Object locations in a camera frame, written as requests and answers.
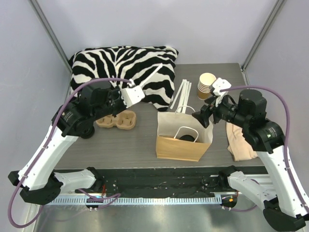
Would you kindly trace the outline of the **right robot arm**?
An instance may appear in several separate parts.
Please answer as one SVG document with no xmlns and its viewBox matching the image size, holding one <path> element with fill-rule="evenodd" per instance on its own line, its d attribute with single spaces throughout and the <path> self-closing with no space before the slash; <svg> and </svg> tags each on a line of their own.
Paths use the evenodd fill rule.
<svg viewBox="0 0 309 232">
<path fill-rule="evenodd" d="M 228 95 L 228 89 L 214 91 L 193 117 L 208 127 L 221 120 L 242 129 L 246 142 L 257 153 L 272 181 L 274 193 L 249 179 L 235 166 L 219 172 L 218 185 L 228 191 L 238 190 L 259 207 L 268 224 L 278 232 L 297 231 L 309 219 L 309 197 L 293 167 L 288 149 L 289 129 L 282 129 L 267 119 L 267 100 L 263 87 L 239 86 L 239 100 Z"/>
</svg>

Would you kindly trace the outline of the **cardboard cup carrier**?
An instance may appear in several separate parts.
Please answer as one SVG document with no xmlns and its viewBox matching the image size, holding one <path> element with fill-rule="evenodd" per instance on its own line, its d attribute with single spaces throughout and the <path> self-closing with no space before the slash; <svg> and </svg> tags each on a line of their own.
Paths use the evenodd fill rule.
<svg viewBox="0 0 309 232">
<path fill-rule="evenodd" d="M 101 128 L 117 127 L 121 130 L 131 130 L 136 125 L 136 113 L 124 110 L 116 116 L 108 115 L 96 120 L 96 124 Z"/>
</svg>

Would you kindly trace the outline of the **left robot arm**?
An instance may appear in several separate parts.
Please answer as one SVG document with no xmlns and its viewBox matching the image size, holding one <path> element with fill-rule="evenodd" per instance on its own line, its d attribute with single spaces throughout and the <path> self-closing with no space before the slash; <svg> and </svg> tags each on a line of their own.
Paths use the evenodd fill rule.
<svg viewBox="0 0 309 232">
<path fill-rule="evenodd" d="M 97 193 L 104 179 L 94 167 L 57 173 L 55 166 L 78 138 L 90 138 L 94 122 L 117 115 L 138 103 L 144 94 L 132 88 L 112 88 L 108 78 L 88 81 L 77 87 L 58 109 L 48 133 L 30 161 L 8 178 L 26 203 L 46 205 L 59 194 L 84 189 Z"/>
</svg>

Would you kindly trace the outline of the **brown paper bag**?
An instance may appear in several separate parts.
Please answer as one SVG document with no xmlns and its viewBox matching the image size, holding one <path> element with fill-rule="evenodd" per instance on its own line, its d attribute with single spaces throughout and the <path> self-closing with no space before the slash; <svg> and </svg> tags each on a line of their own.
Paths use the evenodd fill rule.
<svg viewBox="0 0 309 232">
<path fill-rule="evenodd" d="M 213 124 L 204 128 L 194 117 L 177 112 L 157 113 L 156 155 L 160 159 L 199 161 L 213 140 Z M 183 135 L 195 142 L 179 140 Z"/>
</svg>

